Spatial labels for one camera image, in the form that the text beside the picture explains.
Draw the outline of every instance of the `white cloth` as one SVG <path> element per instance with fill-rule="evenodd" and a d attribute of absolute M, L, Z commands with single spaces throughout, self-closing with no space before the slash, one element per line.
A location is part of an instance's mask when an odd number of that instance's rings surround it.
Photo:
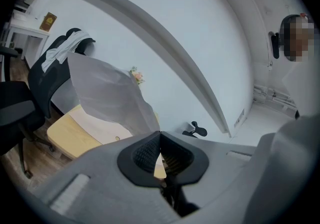
<path fill-rule="evenodd" d="M 160 130 L 152 107 L 143 99 L 130 72 L 71 52 L 68 64 L 72 84 L 87 114 L 119 123 L 132 135 Z"/>
<path fill-rule="evenodd" d="M 43 72 L 46 72 L 55 59 L 62 64 L 66 60 L 68 52 L 74 52 L 79 43 L 86 38 L 90 38 L 90 35 L 87 32 L 83 30 L 76 31 L 73 32 L 58 48 L 48 50 L 46 52 L 45 61 L 41 64 Z"/>

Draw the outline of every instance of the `chair armrest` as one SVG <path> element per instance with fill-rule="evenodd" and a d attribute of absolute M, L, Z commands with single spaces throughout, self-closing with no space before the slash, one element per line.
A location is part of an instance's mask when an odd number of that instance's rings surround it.
<path fill-rule="evenodd" d="M 25 101 L 0 109 L 0 127 L 18 122 L 35 111 L 32 101 Z"/>
<path fill-rule="evenodd" d="M 3 56 L 8 56 L 8 57 L 17 57 L 18 56 L 17 51 L 15 51 L 12 48 L 5 47 L 5 46 L 0 46 L 0 54 L 2 54 Z"/>

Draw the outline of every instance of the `chair backrest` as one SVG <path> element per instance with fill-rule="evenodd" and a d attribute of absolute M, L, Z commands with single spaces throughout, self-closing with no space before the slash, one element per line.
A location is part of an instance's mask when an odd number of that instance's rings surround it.
<path fill-rule="evenodd" d="M 43 72 L 41 64 L 46 60 L 47 51 L 59 47 L 74 31 L 79 31 L 78 28 L 70 29 L 66 35 L 59 36 L 44 54 L 35 62 L 28 74 L 28 83 L 39 108 L 47 118 L 51 117 L 50 104 L 51 98 L 56 90 L 70 79 L 68 59 L 62 64 L 55 60 L 46 72 Z M 75 52 L 85 54 L 85 48 L 88 43 L 95 42 L 92 38 L 84 39 L 80 42 Z"/>

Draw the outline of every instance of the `light wood tabletop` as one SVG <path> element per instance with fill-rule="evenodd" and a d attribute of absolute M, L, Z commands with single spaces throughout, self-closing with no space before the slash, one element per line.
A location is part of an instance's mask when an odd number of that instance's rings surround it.
<path fill-rule="evenodd" d="M 79 108 L 81 108 L 81 105 L 64 114 L 47 130 L 48 139 L 51 143 L 71 159 L 75 159 L 84 152 L 101 145 L 69 115 L 70 112 Z M 165 178 L 167 175 L 164 167 L 156 165 L 154 176 L 159 179 Z"/>

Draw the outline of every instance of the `chair wheel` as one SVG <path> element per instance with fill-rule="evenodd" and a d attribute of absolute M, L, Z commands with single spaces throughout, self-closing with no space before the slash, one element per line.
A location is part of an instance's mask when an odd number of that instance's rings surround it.
<path fill-rule="evenodd" d="M 24 172 L 24 175 L 28 178 L 28 179 L 31 179 L 32 178 L 32 173 L 30 173 L 28 170 L 26 170 L 25 172 Z"/>

